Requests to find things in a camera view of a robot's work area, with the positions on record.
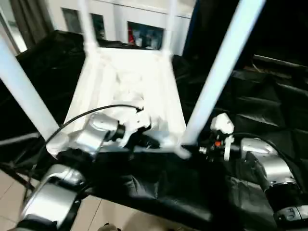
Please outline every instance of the floor tile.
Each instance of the floor tile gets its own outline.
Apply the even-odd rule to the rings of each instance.
[[[87,231],[100,205],[101,199],[88,196],[82,201],[72,231]]]
[[[102,200],[89,231],[97,231],[106,223],[115,224],[118,228],[123,229],[136,212],[136,209]]]
[[[8,220],[6,218],[0,217],[0,231],[7,231],[16,226],[15,222]]]
[[[97,231],[106,223],[112,223],[122,231],[166,231],[183,227],[175,222],[102,200],[89,231]]]
[[[3,197],[5,192],[13,184],[14,179],[0,170],[0,198]]]
[[[14,182],[4,196],[0,199],[0,216],[17,221],[22,204],[25,188]]]

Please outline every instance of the black cable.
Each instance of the black cable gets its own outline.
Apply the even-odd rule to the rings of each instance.
[[[28,179],[28,182],[27,182],[27,186],[26,186],[26,190],[25,190],[25,193],[24,193],[24,198],[23,198],[23,203],[25,203],[26,201],[26,197],[27,197],[27,194],[28,194],[28,190],[29,190],[29,186],[31,185],[31,180],[32,180],[32,177],[34,176],[34,172],[36,170],[36,167],[37,167],[37,164],[39,163],[40,159],[42,158],[42,154],[43,154],[43,151],[45,149],[45,147],[47,146],[47,144],[62,130],[64,129],[66,126],[68,126],[69,124],[73,123],[74,121],[76,121],[77,119],[81,118],[81,117],[84,117],[88,114],[91,114],[91,113],[94,113],[94,112],[97,112],[97,111],[100,111],[100,110],[103,110],[103,109],[108,109],[108,108],[113,108],[113,107],[131,107],[131,108],[135,108],[137,109],[137,112],[141,111],[142,109],[136,107],[136,106],[133,106],[133,105],[128,105],[128,104],[114,104],[114,105],[108,105],[108,106],[103,106],[103,107],[98,107],[98,108],[95,108],[95,109],[92,109],[92,110],[89,110],[87,112],[84,112],[80,115],[77,115],[76,117],[70,119],[69,121],[67,121],[66,123],[64,123],[63,125],[61,125],[46,141],[45,143],[42,145],[41,149],[38,151],[38,159],[36,161],[36,163],[32,166],[32,169],[30,170],[29,172],[29,179]]]
[[[91,188],[92,182],[85,183],[85,185],[77,192],[76,200],[82,200],[85,196],[86,190]]]

